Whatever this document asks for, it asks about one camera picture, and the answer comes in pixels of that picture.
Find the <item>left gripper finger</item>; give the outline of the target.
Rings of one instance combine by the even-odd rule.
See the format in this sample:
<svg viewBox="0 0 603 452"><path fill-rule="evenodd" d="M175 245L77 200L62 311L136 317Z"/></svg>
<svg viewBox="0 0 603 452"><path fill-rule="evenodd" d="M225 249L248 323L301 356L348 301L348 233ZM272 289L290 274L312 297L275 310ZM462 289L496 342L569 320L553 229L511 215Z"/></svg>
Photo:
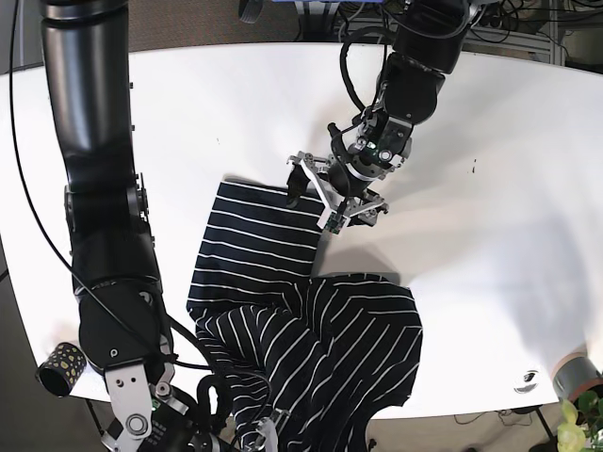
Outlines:
<svg viewBox="0 0 603 452"><path fill-rule="evenodd" d="M285 207L295 208L301 197L305 195L310 180L307 178L302 166L294 166L287 179L287 193Z"/></svg>
<svg viewBox="0 0 603 452"><path fill-rule="evenodd" d="M373 227L378 221L380 213L387 213L387 204L383 204L373 209L369 209L354 217L355 226Z"/></svg>

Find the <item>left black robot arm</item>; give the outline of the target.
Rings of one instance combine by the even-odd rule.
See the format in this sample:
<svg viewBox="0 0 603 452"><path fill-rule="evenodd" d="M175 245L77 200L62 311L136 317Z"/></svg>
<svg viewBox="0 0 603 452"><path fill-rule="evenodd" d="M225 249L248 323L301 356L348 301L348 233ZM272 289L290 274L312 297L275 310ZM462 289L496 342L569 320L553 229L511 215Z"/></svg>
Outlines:
<svg viewBox="0 0 603 452"><path fill-rule="evenodd" d="M370 185L408 159L411 134L432 116L439 91L482 10L474 1L408 1L399 13L385 11L396 23L395 30L385 25L366 26L344 39L339 66L347 93L359 110L350 126L355 140L345 144L344 131L330 123L328 157L290 156L287 207L295 208L313 186L324 205L318 227L331 234L350 225L373 226L379 215L388 212L385 199ZM364 104L351 82L348 53L367 35L380 36L385 46L375 94Z"/></svg>

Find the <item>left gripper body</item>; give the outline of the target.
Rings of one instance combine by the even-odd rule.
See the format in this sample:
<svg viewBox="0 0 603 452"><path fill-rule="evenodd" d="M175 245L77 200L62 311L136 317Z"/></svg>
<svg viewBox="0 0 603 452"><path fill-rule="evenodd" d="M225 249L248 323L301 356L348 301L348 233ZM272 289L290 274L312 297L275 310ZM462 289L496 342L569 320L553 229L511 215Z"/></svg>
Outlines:
<svg viewBox="0 0 603 452"><path fill-rule="evenodd" d="M351 166L343 164L333 154L315 157L311 153L299 152L290 155L288 163L292 165L292 169L294 166L302 166L310 180L306 192L311 186L318 194L323 210L317 225L323 232L339 234L345 228L355 226L355 216L387 204L380 194L368 188L369 181L350 173Z"/></svg>

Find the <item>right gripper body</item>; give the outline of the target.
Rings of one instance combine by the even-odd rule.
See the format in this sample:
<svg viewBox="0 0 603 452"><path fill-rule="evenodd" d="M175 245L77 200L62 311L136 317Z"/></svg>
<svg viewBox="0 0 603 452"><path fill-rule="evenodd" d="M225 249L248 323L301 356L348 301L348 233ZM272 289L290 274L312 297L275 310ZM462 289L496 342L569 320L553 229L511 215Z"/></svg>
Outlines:
<svg viewBox="0 0 603 452"><path fill-rule="evenodd" d="M241 433L237 440L229 442L220 437L227 427L227 415L212 414L212 450L213 451L278 451L279 436L277 425L284 418L284 411L278 408L272 410L269 416L261 417L252 422L249 432Z"/></svg>

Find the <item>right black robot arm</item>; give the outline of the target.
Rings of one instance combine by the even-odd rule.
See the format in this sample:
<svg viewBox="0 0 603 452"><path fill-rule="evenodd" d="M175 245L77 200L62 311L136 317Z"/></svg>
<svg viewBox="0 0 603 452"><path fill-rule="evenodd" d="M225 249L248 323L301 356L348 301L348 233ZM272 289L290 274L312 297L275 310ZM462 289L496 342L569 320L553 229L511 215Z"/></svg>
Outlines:
<svg viewBox="0 0 603 452"><path fill-rule="evenodd" d="M188 396L171 381L178 360L148 202L136 173L124 1L41 3L43 59L68 183L79 344L103 377L112 451L221 451L232 369L208 361Z"/></svg>

